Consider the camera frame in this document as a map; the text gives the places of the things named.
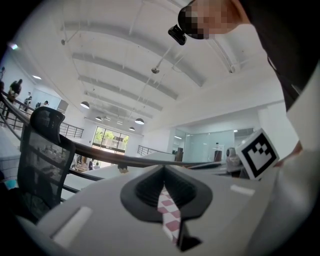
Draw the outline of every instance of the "black mesh chair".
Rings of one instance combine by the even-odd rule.
[[[59,134],[65,116],[48,107],[37,108],[22,134],[17,182],[17,215],[37,222],[61,202],[61,192],[75,155],[72,141]]]

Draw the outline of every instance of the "headrest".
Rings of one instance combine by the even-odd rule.
[[[42,106],[37,108],[30,117],[31,127],[40,135],[59,145],[60,141],[60,125],[65,119],[65,115],[61,112]]]

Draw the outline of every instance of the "white ceiling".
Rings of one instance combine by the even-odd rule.
[[[182,101],[192,104],[202,90],[267,63],[250,25],[214,41],[187,38],[180,46],[168,29],[183,3],[48,1],[26,22],[19,40],[36,68],[32,72],[69,104],[81,110],[86,100],[105,115],[149,123]],[[62,39],[68,42],[62,45]],[[153,74],[159,63],[160,72]]]

